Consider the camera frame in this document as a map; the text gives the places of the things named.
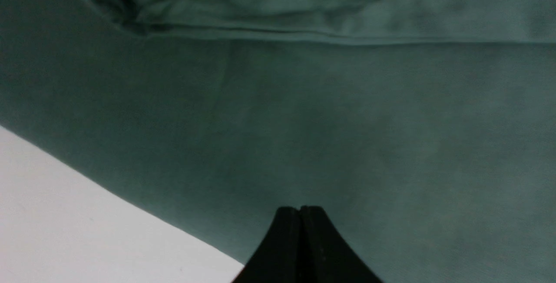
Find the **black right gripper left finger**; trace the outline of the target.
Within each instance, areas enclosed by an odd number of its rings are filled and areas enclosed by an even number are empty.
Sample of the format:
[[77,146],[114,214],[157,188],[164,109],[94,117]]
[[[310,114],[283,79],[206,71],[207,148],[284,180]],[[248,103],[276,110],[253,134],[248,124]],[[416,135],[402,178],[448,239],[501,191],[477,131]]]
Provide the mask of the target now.
[[296,282],[300,229],[300,214],[296,208],[278,208],[266,236],[234,282]]

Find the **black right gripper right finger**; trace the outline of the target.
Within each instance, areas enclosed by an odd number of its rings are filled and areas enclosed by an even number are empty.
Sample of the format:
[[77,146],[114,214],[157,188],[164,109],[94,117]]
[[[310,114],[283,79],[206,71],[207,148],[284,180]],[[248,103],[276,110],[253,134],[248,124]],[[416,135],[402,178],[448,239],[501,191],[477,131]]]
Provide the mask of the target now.
[[300,283],[382,282],[342,238],[323,208],[303,206],[300,217]]

